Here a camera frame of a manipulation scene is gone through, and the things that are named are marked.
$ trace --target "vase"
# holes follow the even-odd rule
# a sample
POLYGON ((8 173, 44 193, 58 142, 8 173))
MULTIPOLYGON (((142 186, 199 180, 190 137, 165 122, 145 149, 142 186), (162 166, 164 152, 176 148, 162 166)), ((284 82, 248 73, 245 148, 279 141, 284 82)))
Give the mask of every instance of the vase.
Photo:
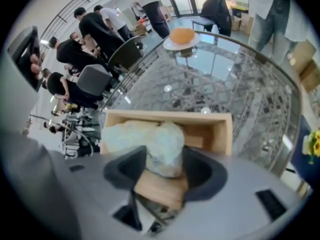
POLYGON ((303 137, 302 154, 309 155, 309 135, 303 137))

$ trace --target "yellow flower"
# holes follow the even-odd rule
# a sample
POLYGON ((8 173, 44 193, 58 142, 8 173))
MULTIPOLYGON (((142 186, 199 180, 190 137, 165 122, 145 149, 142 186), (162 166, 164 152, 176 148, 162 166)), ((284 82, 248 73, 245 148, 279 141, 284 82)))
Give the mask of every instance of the yellow flower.
POLYGON ((314 155, 317 157, 320 157, 320 140, 317 140, 317 142, 313 146, 314 155))
POLYGON ((317 130, 315 132, 315 138, 316 138, 317 141, 320 141, 320 130, 317 130))

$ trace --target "gray chair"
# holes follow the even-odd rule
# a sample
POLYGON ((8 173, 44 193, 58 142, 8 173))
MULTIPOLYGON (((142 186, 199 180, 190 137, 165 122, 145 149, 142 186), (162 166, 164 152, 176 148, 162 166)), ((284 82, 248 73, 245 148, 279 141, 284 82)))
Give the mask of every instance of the gray chair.
POLYGON ((117 65, 121 66, 121 70, 128 72, 138 60, 143 57, 143 53, 137 46, 141 45, 141 37, 135 36, 121 45, 111 56, 108 67, 114 69, 117 65))
POLYGON ((112 78, 102 65, 88 65, 82 70, 76 85, 88 94, 101 96, 112 78))

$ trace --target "ceiling light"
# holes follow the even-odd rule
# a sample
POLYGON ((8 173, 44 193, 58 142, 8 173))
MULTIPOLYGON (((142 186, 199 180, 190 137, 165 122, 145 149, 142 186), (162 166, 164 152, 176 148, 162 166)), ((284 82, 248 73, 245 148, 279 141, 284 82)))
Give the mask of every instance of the ceiling light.
POLYGON ((127 96, 124 96, 124 99, 126 102, 128 102, 129 104, 131 103, 131 100, 127 97, 127 96))
POLYGON ((48 45, 48 44, 49 44, 49 41, 47 41, 47 40, 40 40, 40 44, 48 45))
POLYGON ((289 151, 293 149, 294 145, 292 144, 291 140, 287 137, 287 135, 284 134, 282 136, 282 142, 288 148, 289 151))
POLYGON ((210 108, 208 108, 208 107, 203 107, 202 109, 201 109, 201 113, 202 114, 210 114, 211 113, 211 110, 210 110, 210 108))
POLYGON ((172 86, 171 86, 171 85, 166 85, 166 86, 164 87, 164 91, 165 91, 166 93, 170 92, 171 90, 172 90, 172 86))

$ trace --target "black shirt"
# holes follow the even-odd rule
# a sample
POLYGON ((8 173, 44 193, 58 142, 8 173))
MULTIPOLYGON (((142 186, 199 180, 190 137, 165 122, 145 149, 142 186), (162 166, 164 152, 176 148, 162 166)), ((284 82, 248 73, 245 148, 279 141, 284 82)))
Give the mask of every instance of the black shirt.
POLYGON ((118 49, 124 42, 117 37, 104 23, 100 14, 89 12, 79 23, 79 29, 83 37, 90 34, 101 50, 108 56, 118 49))
POLYGON ((82 45, 77 41, 68 39, 56 48, 56 59, 61 63, 73 65, 79 71, 85 66, 97 64, 97 59, 82 50, 82 45))
MULTIPOLYGON (((65 95, 66 91, 64 89, 64 86, 62 84, 62 82, 60 81, 60 79, 63 77, 62 74, 58 73, 58 72, 53 72, 47 82, 46 82, 46 86, 48 88, 48 91, 52 94, 59 94, 59 95, 65 95)), ((76 86, 75 82, 71 82, 69 80, 66 80, 67 84, 68 84, 68 88, 69 90, 71 89, 71 87, 76 86)))

